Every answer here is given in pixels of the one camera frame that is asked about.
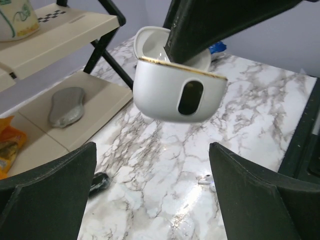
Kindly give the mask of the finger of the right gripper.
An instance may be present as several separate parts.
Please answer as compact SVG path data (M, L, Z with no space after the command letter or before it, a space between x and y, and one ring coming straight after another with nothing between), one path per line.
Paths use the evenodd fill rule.
M173 0L164 28L164 50L173 63L184 64L211 45L286 12L301 0Z

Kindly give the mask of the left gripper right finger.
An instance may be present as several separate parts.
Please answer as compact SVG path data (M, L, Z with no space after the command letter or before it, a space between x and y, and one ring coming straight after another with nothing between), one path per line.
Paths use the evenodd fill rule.
M320 186L274 172L223 145L209 161L227 239L318 240Z

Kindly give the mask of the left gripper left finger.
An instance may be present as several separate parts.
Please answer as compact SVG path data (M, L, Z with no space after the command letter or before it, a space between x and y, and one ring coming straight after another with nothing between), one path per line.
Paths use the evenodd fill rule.
M2 240L76 240L97 164L89 142L0 181Z

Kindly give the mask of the black earbud charging case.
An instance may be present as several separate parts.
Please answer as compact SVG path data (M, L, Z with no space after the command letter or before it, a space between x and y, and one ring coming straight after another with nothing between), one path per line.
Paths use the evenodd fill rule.
M111 184L110 177L103 172L98 172L93 176L91 187L89 190L89 198L92 198L100 192L109 188Z

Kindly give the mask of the white earbud charging case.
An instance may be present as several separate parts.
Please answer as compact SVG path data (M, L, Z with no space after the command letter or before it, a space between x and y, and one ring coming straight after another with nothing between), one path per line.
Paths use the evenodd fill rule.
M138 59L133 81L133 101L145 116L165 122L200 123L220 106L228 79L209 72L208 49L185 65L169 60L164 46L170 30L145 26L134 37Z

